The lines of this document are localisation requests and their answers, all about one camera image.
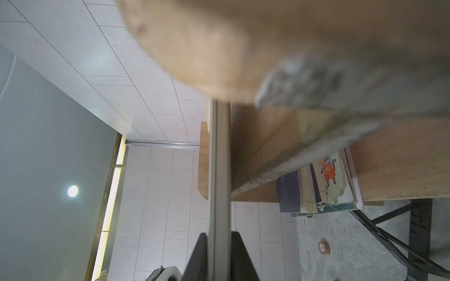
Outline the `silver laptop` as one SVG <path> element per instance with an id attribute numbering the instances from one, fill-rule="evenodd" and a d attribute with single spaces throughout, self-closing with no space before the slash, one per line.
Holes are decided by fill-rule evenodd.
<path id="1" fill-rule="evenodd" d="M 229 281 L 231 259 L 230 105 L 210 101 L 208 280 Z"/>

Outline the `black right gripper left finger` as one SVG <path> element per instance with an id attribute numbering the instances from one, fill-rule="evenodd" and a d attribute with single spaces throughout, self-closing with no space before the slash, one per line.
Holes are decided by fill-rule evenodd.
<path id="1" fill-rule="evenodd" d="M 207 235 L 201 233 L 187 263 L 181 281 L 207 281 Z"/>

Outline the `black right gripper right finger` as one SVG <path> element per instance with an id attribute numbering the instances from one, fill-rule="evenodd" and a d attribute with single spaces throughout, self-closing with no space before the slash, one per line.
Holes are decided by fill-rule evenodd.
<path id="1" fill-rule="evenodd" d="M 259 276 L 238 232 L 232 231 L 231 243 L 230 280 L 259 281 Z"/>

